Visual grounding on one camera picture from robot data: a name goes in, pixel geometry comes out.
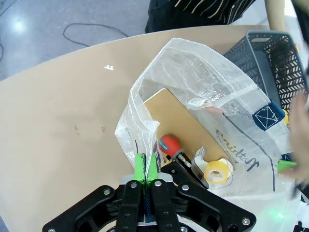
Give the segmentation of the brown kraft board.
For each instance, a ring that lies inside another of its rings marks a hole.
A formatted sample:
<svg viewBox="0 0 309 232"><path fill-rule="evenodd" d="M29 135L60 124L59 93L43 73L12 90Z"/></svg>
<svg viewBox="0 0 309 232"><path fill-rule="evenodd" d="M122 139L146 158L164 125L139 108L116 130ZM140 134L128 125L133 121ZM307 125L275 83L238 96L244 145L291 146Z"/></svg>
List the brown kraft board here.
<svg viewBox="0 0 309 232"><path fill-rule="evenodd" d="M204 160L207 162L229 158L211 134L168 89L161 89L144 104L152 119L160 123L156 131L157 138L173 135L190 160L201 147L206 148Z"/></svg>

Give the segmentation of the person left forearm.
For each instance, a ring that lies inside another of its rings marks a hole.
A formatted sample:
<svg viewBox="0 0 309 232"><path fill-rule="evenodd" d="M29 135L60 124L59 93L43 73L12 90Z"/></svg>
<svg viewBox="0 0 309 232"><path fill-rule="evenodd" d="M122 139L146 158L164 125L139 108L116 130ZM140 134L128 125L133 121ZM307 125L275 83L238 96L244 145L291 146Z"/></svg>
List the person left forearm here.
<svg viewBox="0 0 309 232"><path fill-rule="evenodd" d="M270 30L285 31L285 0L265 0Z"/></svg>

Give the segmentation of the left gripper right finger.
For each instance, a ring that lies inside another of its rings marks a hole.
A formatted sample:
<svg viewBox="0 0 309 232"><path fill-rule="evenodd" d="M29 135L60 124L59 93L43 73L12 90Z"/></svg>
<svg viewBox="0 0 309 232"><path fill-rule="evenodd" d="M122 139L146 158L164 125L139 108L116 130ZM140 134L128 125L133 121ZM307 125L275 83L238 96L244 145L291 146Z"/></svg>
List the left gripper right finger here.
<svg viewBox="0 0 309 232"><path fill-rule="evenodd" d="M256 216L211 193L179 163L159 171L156 155L149 158L147 181L159 232L180 232L184 217L209 232L250 232Z"/></svg>

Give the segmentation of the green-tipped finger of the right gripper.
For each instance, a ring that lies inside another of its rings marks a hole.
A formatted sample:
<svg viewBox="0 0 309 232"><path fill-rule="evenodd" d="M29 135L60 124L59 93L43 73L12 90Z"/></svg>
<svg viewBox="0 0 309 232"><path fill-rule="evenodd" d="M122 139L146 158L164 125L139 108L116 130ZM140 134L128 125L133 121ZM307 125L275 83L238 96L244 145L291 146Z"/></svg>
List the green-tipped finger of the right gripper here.
<svg viewBox="0 0 309 232"><path fill-rule="evenodd" d="M288 160L279 160L278 161L278 173L292 171L297 167L297 162L288 161Z"/></svg>

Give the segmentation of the red and grey stubby screwdriver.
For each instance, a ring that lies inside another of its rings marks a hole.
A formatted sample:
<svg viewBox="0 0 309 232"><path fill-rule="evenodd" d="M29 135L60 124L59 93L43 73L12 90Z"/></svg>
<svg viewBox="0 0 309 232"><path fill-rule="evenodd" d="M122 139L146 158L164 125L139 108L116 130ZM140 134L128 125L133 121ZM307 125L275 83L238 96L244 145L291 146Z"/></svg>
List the red and grey stubby screwdriver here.
<svg viewBox="0 0 309 232"><path fill-rule="evenodd" d="M170 157L169 160L178 160L186 167L191 168L191 162L176 137L171 134L164 135L159 139L158 145L167 158Z"/></svg>

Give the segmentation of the person left hand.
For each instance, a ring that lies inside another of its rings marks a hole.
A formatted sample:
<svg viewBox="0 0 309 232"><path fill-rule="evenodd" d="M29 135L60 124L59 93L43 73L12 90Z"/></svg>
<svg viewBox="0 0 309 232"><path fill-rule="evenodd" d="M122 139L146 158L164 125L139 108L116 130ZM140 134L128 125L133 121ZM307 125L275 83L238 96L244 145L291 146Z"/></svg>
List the person left hand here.
<svg viewBox="0 0 309 232"><path fill-rule="evenodd" d="M291 176L302 181L309 181L309 109L304 94L294 97L290 115L290 142L297 167Z"/></svg>

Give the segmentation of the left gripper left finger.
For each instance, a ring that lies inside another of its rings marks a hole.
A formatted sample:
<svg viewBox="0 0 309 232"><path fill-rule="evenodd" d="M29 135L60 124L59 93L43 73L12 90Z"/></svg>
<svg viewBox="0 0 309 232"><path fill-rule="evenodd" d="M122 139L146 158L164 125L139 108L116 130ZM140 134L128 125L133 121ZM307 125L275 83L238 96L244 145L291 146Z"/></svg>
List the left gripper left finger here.
<svg viewBox="0 0 309 232"><path fill-rule="evenodd" d="M46 223L42 232L99 232L116 221L115 232L135 232L145 184L145 154L135 156L135 172L117 189L98 187L65 212Z"/></svg>

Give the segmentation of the yellow tape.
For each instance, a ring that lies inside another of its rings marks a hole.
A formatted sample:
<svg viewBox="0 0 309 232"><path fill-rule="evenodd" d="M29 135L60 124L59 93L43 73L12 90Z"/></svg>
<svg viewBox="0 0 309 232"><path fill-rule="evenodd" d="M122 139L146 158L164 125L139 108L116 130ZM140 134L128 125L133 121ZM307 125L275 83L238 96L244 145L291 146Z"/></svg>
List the yellow tape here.
<svg viewBox="0 0 309 232"><path fill-rule="evenodd" d="M193 174L207 189L222 189L229 186L233 181L232 163L225 158L206 162L205 155L205 147L201 147L195 153L191 161Z"/></svg>

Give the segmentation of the dark grey perforated basket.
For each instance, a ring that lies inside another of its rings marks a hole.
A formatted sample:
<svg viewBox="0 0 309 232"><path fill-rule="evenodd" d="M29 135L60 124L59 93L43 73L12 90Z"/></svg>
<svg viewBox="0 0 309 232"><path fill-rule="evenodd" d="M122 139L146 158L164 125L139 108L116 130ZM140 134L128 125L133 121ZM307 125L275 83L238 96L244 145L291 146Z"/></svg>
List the dark grey perforated basket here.
<svg viewBox="0 0 309 232"><path fill-rule="evenodd" d="M224 57L238 66L279 107L289 112L298 93L309 93L306 73L287 32L249 30Z"/></svg>

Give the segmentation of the person in striped shirt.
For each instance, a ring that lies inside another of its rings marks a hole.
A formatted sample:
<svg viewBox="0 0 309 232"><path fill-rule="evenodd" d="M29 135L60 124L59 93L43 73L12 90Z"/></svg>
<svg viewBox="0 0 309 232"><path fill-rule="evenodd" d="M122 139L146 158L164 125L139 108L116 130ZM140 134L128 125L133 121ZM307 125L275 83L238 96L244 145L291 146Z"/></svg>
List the person in striped shirt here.
<svg viewBox="0 0 309 232"><path fill-rule="evenodd" d="M256 0L150 0L146 33L229 25Z"/></svg>

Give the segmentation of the white woven shopping bag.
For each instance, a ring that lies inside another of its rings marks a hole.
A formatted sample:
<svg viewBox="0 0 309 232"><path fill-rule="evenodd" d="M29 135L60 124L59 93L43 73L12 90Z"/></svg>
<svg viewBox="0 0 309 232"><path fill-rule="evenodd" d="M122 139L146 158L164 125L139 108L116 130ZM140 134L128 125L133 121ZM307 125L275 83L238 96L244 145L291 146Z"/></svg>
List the white woven shopping bag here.
<svg viewBox="0 0 309 232"><path fill-rule="evenodd" d="M300 195L278 173L291 151L284 112L240 68L206 45L174 38L131 87L115 136L128 160L144 153L145 171L158 146L144 102L168 89L217 141L233 167L232 183L210 192L254 213L252 232L293 232Z"/></svg>

